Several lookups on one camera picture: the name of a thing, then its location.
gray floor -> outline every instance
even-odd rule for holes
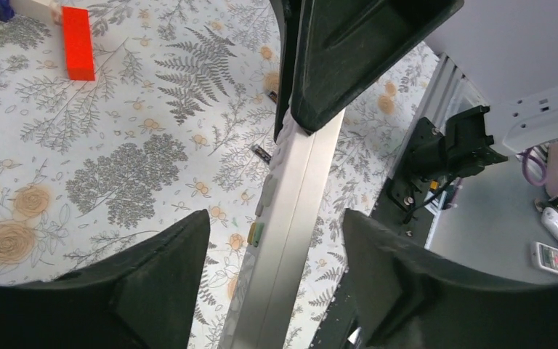
[[[540,223],[534,199],[547,199],[543,188],[523,178],[520,163],[511,159],[466,178],[454,209],[444,211],[430,249],[476,270],[534,284],[558,276],[533,267],[530,243],[558,247]]]

floral tablecloth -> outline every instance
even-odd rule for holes
[[[208,209],[190,348],[215,348],[272,151],[278,27],[267,0],[69,0],[96,82],[60,27],[0,24],[0,284],[49,280]],[[424,45],[347,109],[286,348],[307,348],[345,268],[339,214],[372,208],[437,58]]]

fern leaf print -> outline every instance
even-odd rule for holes
[[[315,279],[316,281],[322,280],[331,280],[331,281],[339,281],[343,276],[343,268],[331,268],[327,270],[324,274],[322,274],[319,278]]]
[[[218,93],[229,97],[226,84],[236,84],[230,75],[228,60],[236,57],[230,51],[234,44],[208,27],[204,28],[205,33],[187,28],[198,42],[184,41],[167,45],[182,55],[155,61],[166,69],[165,73],[157,73],[156,76],[170,85],[158,89],[173,97],[166,104],[173,107],[170,113],[178,125],[197,112],[205,111],[205,106],[212,107],[213,102],[219,102]]]

cable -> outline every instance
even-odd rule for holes
[[[536,187],[541,187],[543,185],[546,184],[546,178],[548,177],[548,173],[546,171],[546,164],[544,164],[544,162],[531,155],[531,152],[533,151],[533,147],[532,148],[528,148],[527,150],[523,151],[522,153],[520,153],[519,155],[522,156],[521,159],[521,170],[523,172],[523,177],[525,177],[525,179],[531,184],[534,185]],[[535,180],[531,173],[530,173],[530,169],[529,169],[529,161],[533,161],[534,164],[536,164],[538,167],[540,167],[540,171],[542,172],[542,178],[540,180]]]
[[[444,190],[448,189],[448,187],[450,186],[450,184],[452,184],[452,182],[454,182],[454,180],[456,179],[456,176],[450,176],[448,178],[448,180],[446,181],[446,183],[444,183],[444,185],[442,185],[441,187],[439,187],[435,193],[433,193],[433,195],[428,198],[427,200],[425,200],[422,204],[416,205],[414,207],[412,207],[408,213],[405,215],[405,218],[403,219],[403,224],[408,224],[410,222],[410,220],[412,219],[412,216],[414,214],[414,212],[418,211],[419,209],[425,207],[426,205],[432,203],[433,201],[435,201],[436,198],[439,198],[440,195],[442,195],[442,193],[444,192]]]

white lego brick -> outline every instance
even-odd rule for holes
[[[42,23],[61,24],[61,4],[55,0],[9,0],[17,15],[26,16]]]

